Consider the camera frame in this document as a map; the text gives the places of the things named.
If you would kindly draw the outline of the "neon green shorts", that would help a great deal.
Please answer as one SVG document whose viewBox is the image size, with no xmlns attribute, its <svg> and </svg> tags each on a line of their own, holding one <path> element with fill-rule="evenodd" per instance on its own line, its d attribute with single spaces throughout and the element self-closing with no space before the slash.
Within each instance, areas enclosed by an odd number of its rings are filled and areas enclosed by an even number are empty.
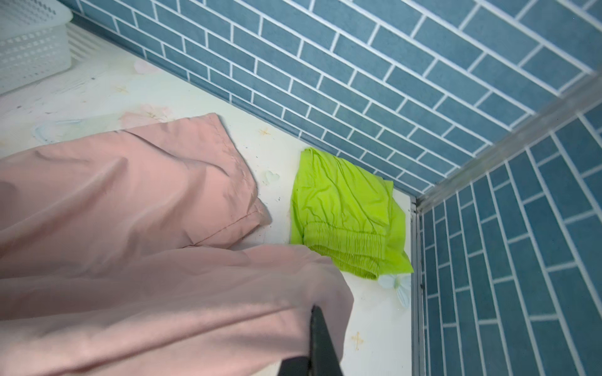
<svg viewBox="0 0 602 376">
<path fill-rule="evenodd" d="M 301 152 L 290 218 L 291 243 L 329 257 L 343 272 L 377 280 L 413 271 L 393 183 L 347 160 Z"/>
</svg>

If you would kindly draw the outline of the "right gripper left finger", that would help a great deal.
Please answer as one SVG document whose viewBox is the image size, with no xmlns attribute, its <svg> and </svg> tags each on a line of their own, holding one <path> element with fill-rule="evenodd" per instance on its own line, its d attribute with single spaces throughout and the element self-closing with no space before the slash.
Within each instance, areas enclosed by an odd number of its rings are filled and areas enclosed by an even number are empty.
<svg viewBox="0 0 602 376">
<path fill-rule="evenodd" d="M 308 376 L 310 374 L 310 359 L 308 357 L 293 357 L 282 360 L 277 376 Z"/>
</svg>

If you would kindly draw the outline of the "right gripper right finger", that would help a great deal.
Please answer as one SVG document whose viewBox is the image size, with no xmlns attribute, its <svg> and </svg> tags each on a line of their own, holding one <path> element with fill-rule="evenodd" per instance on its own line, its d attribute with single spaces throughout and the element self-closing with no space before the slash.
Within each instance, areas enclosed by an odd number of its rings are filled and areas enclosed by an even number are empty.
<svg viewBox="0 0 602 376">
<path fill-rule="evenodd" d="M 310 318 L 309 375 L 343 376 L 323 312 L 317 305 Z"/>
</svg>

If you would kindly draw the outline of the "pink shorts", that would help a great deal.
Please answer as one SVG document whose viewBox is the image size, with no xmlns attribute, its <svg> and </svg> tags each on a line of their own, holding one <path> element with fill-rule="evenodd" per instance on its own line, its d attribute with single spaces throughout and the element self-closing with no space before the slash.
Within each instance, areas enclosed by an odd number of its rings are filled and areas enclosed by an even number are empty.
<svg viewBox="0 0 602 376">
<path fill-rule="evenodd" d="M 1 161 L 1 373 L 252 375 L 339 362 L 354 298 L 302 245 L 235 250 L 267 225 L 218 116 L 100 133 Z"/>
</svg>

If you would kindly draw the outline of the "white plastic basket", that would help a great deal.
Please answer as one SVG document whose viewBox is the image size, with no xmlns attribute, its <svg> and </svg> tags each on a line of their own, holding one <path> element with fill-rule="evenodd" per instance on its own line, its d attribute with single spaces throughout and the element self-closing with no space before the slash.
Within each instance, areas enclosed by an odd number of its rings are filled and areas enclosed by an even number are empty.
<svg viewBox="0 0 602 376">
<path fill-rule="evenodd" d="M 72 17 L 58 1 L 1 1 L 1 94 L 71 67 Z"/>
</svg>

